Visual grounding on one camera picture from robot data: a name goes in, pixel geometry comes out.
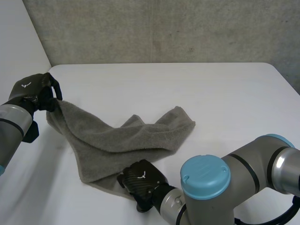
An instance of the black cable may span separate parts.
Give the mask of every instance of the black cable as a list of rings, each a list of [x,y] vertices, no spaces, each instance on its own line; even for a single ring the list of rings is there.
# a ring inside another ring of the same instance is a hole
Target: black cable
[[[284,225],[284,224],[288,223],[297,214],[297,212],[300,208],[300,198],[297,196],[294,196],[294,198],[292,199],[292,203],[293,203],[293,205],[281,216],[279,216],[276,219],[271,220],[269,222],[262,223],[262,224],[256,224],[256,225]],[[246,224],[237,218],[234,219],[234,223],[236,225],[252,225],[252,224]]]

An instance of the white table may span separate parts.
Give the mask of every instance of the white table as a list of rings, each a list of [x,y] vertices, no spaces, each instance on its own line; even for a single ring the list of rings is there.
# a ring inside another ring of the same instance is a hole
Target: white table
[[[300,147],[300,96],[269,64],[61,65],[50,72],[66,101],[114,127],[132,114],[153,123],[181,106],[196,127],[175,155],[155,163],[173,186],[180,187],[180,167],[195,155],[222,157],[268,133]],[[0,88],[17,81],[8,80]],[[69,144],[47,125],[45,112],[35,120],[40,137],[22,143],[0,177],[1,225],[166,225],[155,209],[140,214],[135,202],[81,183]],[[235,212],[260,223],[291,204],[292,196],[265,189]],[[299,221],[300,213],[289,224]]]

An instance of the light blue cap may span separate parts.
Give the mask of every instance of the light blue cap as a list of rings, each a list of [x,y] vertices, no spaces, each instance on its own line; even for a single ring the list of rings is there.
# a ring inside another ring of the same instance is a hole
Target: light blue cap
[[[290,141],[288,141],[285,137],[283,137],[283,136],[276,135],[276,134],[268,134],[268,135],[263,135],[263,136],[261,136],[261,137],[264,137],[264,136],[270,136],[270,137],[278,138],[278,139],[280,139],[281,141],[287,143],[290,147],[295,148],[295,146],[294,146]]]
[[[5,168],[0,165],[0,176],[4,173],[4,171],[5,171]]]
[[[208,200],[222,194],[230,183],[230,169],[219,157],[195,156],[180,171],[184,193],[197,200]]]

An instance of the gray concrete wall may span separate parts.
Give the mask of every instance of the gray concrete wall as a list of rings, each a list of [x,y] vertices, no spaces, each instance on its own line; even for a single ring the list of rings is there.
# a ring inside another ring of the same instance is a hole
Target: gray concrete wall
[[[300,92],[300,0],[23,0],[53,66],[267,62]]]

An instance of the gray towel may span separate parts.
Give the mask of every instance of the gray towel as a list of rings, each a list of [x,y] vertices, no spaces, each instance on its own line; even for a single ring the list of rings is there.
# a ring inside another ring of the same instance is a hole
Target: gray towel
[[[59,101],[59,106],[47,112],[47,120],[73,148],[81,181],[121,196],[127,194],[116,177],[125,167],[142,159],[153,162],[174,154],[195,126],[178,106],[155,124],[145,124],[133,115],[120,128],[69,102]]]

